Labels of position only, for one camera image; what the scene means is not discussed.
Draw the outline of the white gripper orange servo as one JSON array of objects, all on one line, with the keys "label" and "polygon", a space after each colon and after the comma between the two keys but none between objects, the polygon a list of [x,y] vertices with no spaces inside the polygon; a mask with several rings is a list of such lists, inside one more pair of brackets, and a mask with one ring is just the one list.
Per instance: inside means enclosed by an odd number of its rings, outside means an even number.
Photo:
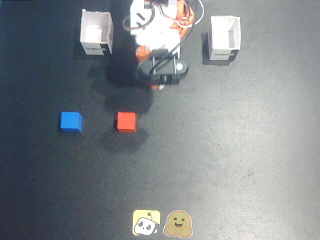
[{"label": "white gripper orange servo", "polygon": [[[180,43],[181,38],[178,32],[158,32],[155,34],[140,34],[135,37],[138,47],[135,51],[136,59],[139,63],[148,60],[153,50],[168,50],[171,51],[177,44]],[[152,85],[152,90],[163,90],[164,84]]]}]

